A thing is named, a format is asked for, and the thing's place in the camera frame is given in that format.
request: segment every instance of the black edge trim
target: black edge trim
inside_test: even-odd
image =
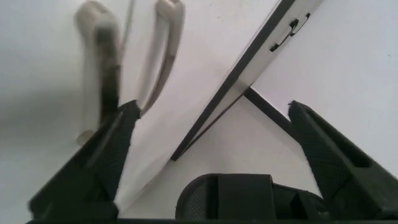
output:
[[[239,97],[237,97],[236,100],[234,100],[229,106],[227,106],[227,108],[225,108],[225,110],[223,110],[223,112],[220,113],[220,115],[218,115],[214,121],[212,121],[194,140],[192,140],[189,145],[186,147],[186,150],[189,149],[189,147],[191,147],[197,140],[200,139],[200,137],[207,131],[209,130],[209,128],[212,127],[213,124],[215,124],[224,114],[225,112],[227,112],[236,102],[238,99],[240,99],[242,96],[244,95],[244,93],[242,93]]]
[[[210,114],[214,111],[220,101],[224,98],[225,94],[228,90],[233,86],[239,76],[242,74],[243,70],[250,63],[252,58],[255,56],[257,51],[261,48],[263,43],[267,40],[271,32],[278,25],[280,20],[283,18],[285,13],[290,9],[295,0],[281,0],[275,11],[272,13],[268,21],[265,23],[264,27],[260,30],[256,38],[252,41],[248,49],[245,51],[241,59],[237,62],[235,67],[232,69],[231,73],[228,75],[220,89],[216,92],[215,96],[205,110],[203,110],[202,114],[199,116],[195,124],[193,124],[191,130],[189,130],[188,134],[184,137],[178,148],[173,153],[171,160],[176,161],[182,154],[189,148],[192,139],[195,137],[196,133],[199,132],[200,128],[209,118]]]
[[[248,89],[244,96],[257,106],[264,114],[266,114],[273,122],[275,122],[280,128],[282,128],[288,135],[294,138],[296,141],[297,135],[293,129],[292,123],[277,109],[275,109],[266,99],[261,97],[252,88]]]

